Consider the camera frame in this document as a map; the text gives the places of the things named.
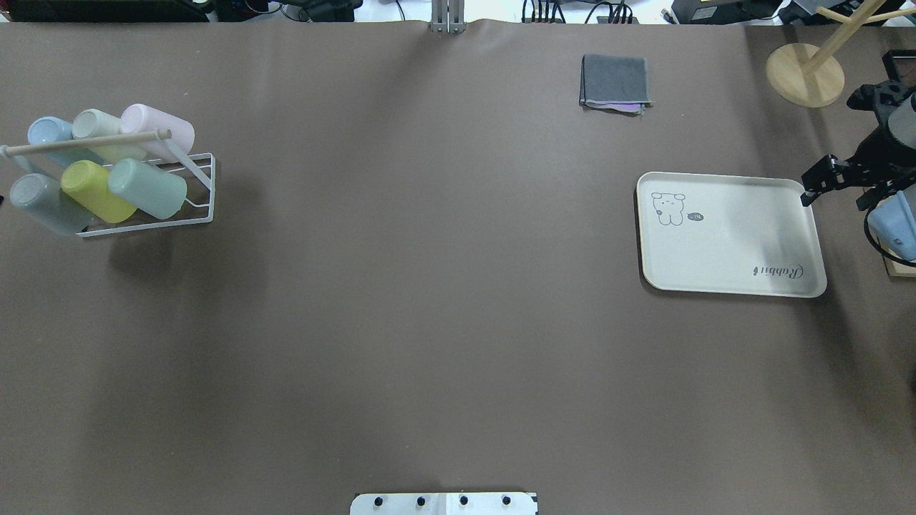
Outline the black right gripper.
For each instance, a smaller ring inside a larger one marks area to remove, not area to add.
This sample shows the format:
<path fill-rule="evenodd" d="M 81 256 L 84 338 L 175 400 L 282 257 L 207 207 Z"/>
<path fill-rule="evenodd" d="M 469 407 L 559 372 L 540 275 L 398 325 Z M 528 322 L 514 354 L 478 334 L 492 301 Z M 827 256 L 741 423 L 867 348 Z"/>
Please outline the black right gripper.
<path fill-rule="evenodd" d="M 889 162 L 838 160 L 834 155 L 827 155 L 802 174 L 801 179 L 804 186 L 801 205 L 804 207 L 832 190 L 857 187 L 866 189 L 856 201 L 857 209 L 871 210 L 890 196 L 913 186 L 915 172 L 914 167 Z"/>

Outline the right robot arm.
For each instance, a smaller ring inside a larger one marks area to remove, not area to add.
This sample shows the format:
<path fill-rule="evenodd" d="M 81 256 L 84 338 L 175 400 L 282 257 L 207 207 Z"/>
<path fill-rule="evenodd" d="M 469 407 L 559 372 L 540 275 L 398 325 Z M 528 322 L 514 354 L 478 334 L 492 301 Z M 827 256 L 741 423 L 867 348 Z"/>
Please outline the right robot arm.
<path fill-rule="evenodd" d="M 871 111 L 877 127 L 846 160 L 827 155 L 802 174 L 804 207 L 831 192 L 864 188 L 856 206 L 866 215 L 867 241 L 887 260 L 914 267 L 914 88 L 887 79 L 864 84 L 847 99 L 847 106 Z"/>

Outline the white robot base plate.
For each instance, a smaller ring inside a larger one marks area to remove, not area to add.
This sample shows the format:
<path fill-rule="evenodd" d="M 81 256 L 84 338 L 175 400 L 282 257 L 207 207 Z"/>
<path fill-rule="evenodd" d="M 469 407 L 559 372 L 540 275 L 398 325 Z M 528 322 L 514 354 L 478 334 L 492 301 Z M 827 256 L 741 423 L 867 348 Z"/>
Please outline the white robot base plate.
<path fill-rule="evenodd" d="M 472 491 L 359 494 L 350 514 L 539 514 L 534 493 Z"/>

